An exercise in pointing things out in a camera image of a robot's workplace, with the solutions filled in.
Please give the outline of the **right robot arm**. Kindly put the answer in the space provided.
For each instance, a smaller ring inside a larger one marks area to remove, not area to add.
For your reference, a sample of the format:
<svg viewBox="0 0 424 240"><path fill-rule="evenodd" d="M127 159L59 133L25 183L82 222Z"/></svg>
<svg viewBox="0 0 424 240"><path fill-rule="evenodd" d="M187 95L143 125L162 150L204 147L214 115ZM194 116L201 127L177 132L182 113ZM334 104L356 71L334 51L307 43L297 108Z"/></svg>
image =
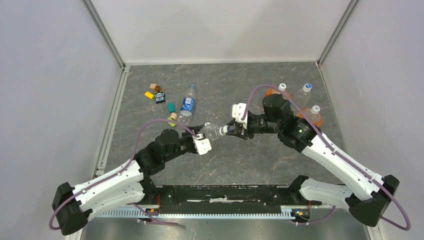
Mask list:
<svg viewBox="0 0 424 240"><path fill-rule="evenodd" d="M360 223L375 227L392 202L400 181L382 176L358 163L337 147L319 128L295 116L288 100L279 94L263 98L263 114L247 111L247 104L234 104L227 134L252 139L256 134L276 134L287 147L313 159L338 179L341 185L298 176L290 185L295 204L318 201L347 210Z"/></svg>

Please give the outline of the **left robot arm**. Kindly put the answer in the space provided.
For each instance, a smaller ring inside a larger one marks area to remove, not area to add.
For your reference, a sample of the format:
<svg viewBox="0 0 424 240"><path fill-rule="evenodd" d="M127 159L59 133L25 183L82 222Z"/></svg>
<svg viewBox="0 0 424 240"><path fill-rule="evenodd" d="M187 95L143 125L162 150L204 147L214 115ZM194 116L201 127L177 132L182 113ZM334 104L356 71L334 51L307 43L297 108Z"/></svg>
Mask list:
<svg viewBox="0 0 424 240"><path fill-rule="evenodd" d="M203 125L189 126L182 134L165 129L117 168L74 186L62 183L52 201L50 229L71 235L114 208L141 201L153 203L157 189L151 176L164 170L166 162L186 153L198 154L199 148L207 147L201 134L203 128Z"/></svg>

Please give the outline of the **clear plastic bottle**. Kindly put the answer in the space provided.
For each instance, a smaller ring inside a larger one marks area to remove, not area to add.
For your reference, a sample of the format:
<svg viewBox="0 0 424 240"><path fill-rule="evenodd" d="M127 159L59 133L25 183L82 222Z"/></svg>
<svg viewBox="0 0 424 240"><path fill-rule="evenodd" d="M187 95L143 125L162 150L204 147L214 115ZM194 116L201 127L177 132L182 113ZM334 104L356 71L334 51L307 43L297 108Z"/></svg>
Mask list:
<svg viewBox="0 0 424 240"><path fill-rule="evenodd" d="M224 135L219 134L219 129L222 126L218 126L217 124L206 122L204 124L203 133L209 141L216 141L217 139L223 137Z"/></svg>

